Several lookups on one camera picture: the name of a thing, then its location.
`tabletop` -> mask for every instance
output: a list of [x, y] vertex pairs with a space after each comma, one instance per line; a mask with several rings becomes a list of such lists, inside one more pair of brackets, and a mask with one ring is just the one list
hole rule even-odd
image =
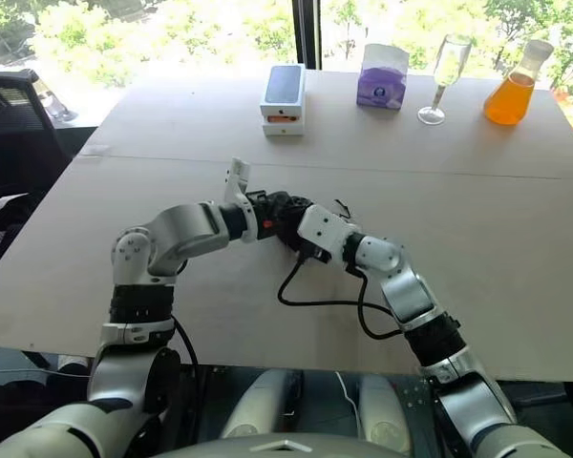
[[[232, 156], [249, 190], [286, 190], [405, 244], [414, 267], [502, 379], [573, 380], [573, 133], [535, 91], [514, 129], [480, 115], [497, 81], [458, 81], [447, 120], [415, 118], [432, 78], [411, 76], [400, 112], [357, 107], [354, 73], [308, 72], [303, 137], [266, 138], [264, 78], [169, 75], [109, 114], [0, 262], [0, 346], [93, 355], [112, 294], [110, 247], [125, 227], [180, 203], [223, 198]], [[192, 260], [175, 313], [203, 364], [412, 373], [400, 337], [369, 340], [349, 307], [276, 298], [294, 256], [276, 239]], [[354, 299], [357, 279], [310, 261], [287, 294]], [[367, 297], [380, 302], [377, 287]], [[370, 311], [376, 331], [393, 324]]]

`mesh chair back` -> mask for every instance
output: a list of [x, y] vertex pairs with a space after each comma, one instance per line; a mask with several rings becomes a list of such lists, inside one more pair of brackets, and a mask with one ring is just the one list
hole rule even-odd
[[37, 78], [0, 73], [0, 197], [48, 191], [72, 160], [33, 88]]

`black cable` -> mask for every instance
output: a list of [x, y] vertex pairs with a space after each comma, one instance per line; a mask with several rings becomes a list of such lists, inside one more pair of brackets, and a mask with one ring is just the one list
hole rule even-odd
[[193, 420], [193, 440], [197, 442], [198, 434], [200, 432], [200, 420], [202, 416], [202, 375], [200, 373], [200, 363], [198, 362], [198, 356], [195, 353], [195, 349], [193, 348], [193, 344], [187, 336], [184, 327], [182, 324], [177, 320], [177, 318], [172, 315], [172, 320], [174, 320], [174, 327], [176, 327], [176, 331], [179, 333], [184, 346], [187, 349], [187, 353], [189, 353], [189, 358], [191, 359], [191, 365], [193, 367], [193, 378], [195, 379], [195, 417]]
[[394, 331], [385, 332], [384, 334], [376, 334], [371, 329], [368, 328], [367, 323], [365, 323], [365, 315], [363, 314], [363, 306], [365, 304], [365, 291], [367, 290], [367, 277], [365, 275], [361, 276], [361, 289], [359, 290], [359, 298], [357, 301], [356, 307], [356, 314], [359, 318], [359, 324], [363, 328], [363, 332], [367, 334], [368, 337], [371, 337], [375, 341], [384, 341], [386, 339], [390, 339], [391, 337], [397, 336], [401, 334], [399, 329], [395, 329]]
[[[401, 334], [401, 331], [398, 329], [391, 331], [391, 332], [388, 332], [386, 334], [374, 334], [373, 332], [371, 332], [365, 323], [365, 317], [363, 317], [363, 315], [362, 315], [362, 311], [363, 311], [364, 307], [372, 308], [374, 310], [379, 310], [380, 312], [386, 313], [390, 317], [392, 317], [393, 314], [391, 313], [391, 310], [387, 309], [386, 307], [382, 307], [381, 305], [377, 305], [375, 303], [369, 303], [369, 302], [362, 301], [360, 293], [359, 293], [359, 300], [358, 301], [301, 301], [301, 302], [296, 302], [296, 301], [290, 301], [290, 300], [286, 299], [285, 298], [285, 290], [287, 289], [288, 285], [293, 280], [295, 275], [297, 275], [297, 272], [299, 272], [299, 269], [301, 268], [301, 266], [304, 265], [304, 262], [306, 262], [306, 258], [302, 258], [300, 256], [297, 259], [297, 262], [295, 262], [293, 269], [286, 276], [285, 280], [283, 281], [283, 284], [280, 285], [280, 288], [278, 289], [278, 301], [280, 303], [282, 303], [284, 305], [288, 305], [290, 307], [311, 307], [311, 306], [318, 306], [318, 305], [356, 305], [358, 310], [360, 310], [359, 322], [361, 323], [361, 326], [363, 327], [363, 330], [365, 331], [365, 333], [368, 336], [370, 336], [372, 339], [378, 339], [379, 338], [379, 339], [383, 340], [383, 339], [388, 339], [390, 337]], [[363, 296], [365, 296], [365, 289], [366, 288], [367, 288], [367, 278], [365, 276], [363, 276], [363, 286], [361, 288]]]
[[182, 271], [184, 270], [184, 268], [187, 266], [187, 263], [189, 262], [189, 260], [186, 260], [185, 262], [183, 262], [180, 267], [179, 270], [176, 271], [176, 275], [179, 275], [182, 273]]

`wire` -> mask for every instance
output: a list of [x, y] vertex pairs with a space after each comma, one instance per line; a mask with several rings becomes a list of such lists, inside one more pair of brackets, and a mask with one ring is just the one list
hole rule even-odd
[[189, 262], [189, 260], [186, 260], [185, 262], [183, 262], [180, 267], [179, 270], [176, 271], [176, 275], [179, 275], [182, 273], [182, 271], [184, 270], [184, 268], [187, 266], [187, 263]]
[[356, 421], [356, 436], [359, 439], [362, 439], [363, 436], [361, 435], [361, 418], [359, 417], [359, 410], [356, 408], [356, 404], [352, 400], [352, 398], [348, 395], [348, 391], [346, 390], [346, 385], [344, 384], [344, 379], [342, 379], [342, 374], [340, 374], [337, 370], [335, 371], [335, 375], [337, 376], [337, 380], [339, 381], [340, 385], [342, 386], [342, 391], [344, 391], [344, 398], [350, 403], [352, 406], [352, 410], [354, 410], [354, 420]]
[[44, 372], [45, 374], [63, 375], [64, 377], [75, 377], [79, 379], [88, 379], [90, 375], [67, 374], [64, 372], [57, 372], [55, 370], [37, 369], [37, 368], [17, 368], [17, 369], [0, 369], [0, 374], [9, 374], [12, 372]]
[[184, 327], [180, 324], [179, 320], [172, 315], [172, 320], [174, 320], [174, 327], [176, 327], [177, 332], [184, 343], [184, 346], [189, 353], [189, 358], [191, 359], [191, 365], [193, 366], [193, 378], [195, 379], [195, 417], [193, 420], [193, 440], [197, 442], [198, 433], [200, 431], [200, 420], [202, 416], [202, 375], [200, 373], [200, 363], [198, 362], [198, 355], [195, 353], [193, 344], [187, 336]]
[[342, 207], [342, 210], [344, 210], [344, 212], [346, 212], [346, 214], [340, 213], [338, 216], [340, 218], [343, 218], [343, 219], [351, 219], [352, 215], [350, 214], [350, 208], [348, 208], [348, 206], [344, 202], [342, 202], [339, 198], [336, 198], [335, 202], [337, 202], [337, 204], [340, 207]]
[[385, 332], [384, 334], [376, 334], [371, 329], [369, 329], [369, 327], [367, 326], [367, 323], [365, 323], [365, 314], [363, 313], [363, 306], [365, 304], [365, 302], [364, 302], [365, 291], [367, 290], [368, 280], [367, 280], [367, 277], [365, 275], [361, 275], [361, 280], [362, 280], [362, 283], [361, 283], [361, 289], [359, 290], [359, 299], [357, 301], [356, 315], [359, 319], [359, 324], [363, 328], [363, 332], [365, 332], [365, 334], [367, 334], [368, 337], [371, 337], [375, 341], [384, 341], [386, 339], [390, 339], [391, 337], [398, 336], [399, 334], [401, 334], [401, 331], [399, 329], [395, 329], [394, 331]]
[[[284, 305], [288, 305], [289, 307], [312, 307], [312, 306], [318, 306], [318, 305], [357, 305], [357, 306], [359, 305], [359, 301], [310, 301], [310, 302], [305, 301], [305, 302], [297, 302], [297, 301], [290, 301], [290, 300], [286, 299], [285, 298], [285, 290], [287, 289], [288, 285], [293, 280], [295, 275], [297, 275], [297, 272], [299, 272], [299, 269], [301, 268], [301, 266], [304, 265], [304, 262], [306, 262], [305, 259], [299, 258], [297, 260], [297, 262], [295, 262], [293, 269], [286, 276], [285, 280], [283, 281], [283, 284], [280, 285], [280, 288], [278, 289], [278, 301], [280, 303], [282, 303]], [[363, 302], [362, 306], [372, 308], [374, 310], [378, 310], [382, 313], [386, 313], [390, 317], [393, 315], [391, 313], [391, 310], [387, 309], [386, 307], [382, 307], [381, 305], [377, 305], [375, 303]]]

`orange liquid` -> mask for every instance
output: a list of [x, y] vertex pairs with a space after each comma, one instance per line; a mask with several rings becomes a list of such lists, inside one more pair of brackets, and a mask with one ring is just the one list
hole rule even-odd
[[535, 80], [521, 73], [510, 74], [484, 103], [484, 114], [497, 124], [513, 126], [526, 115]]

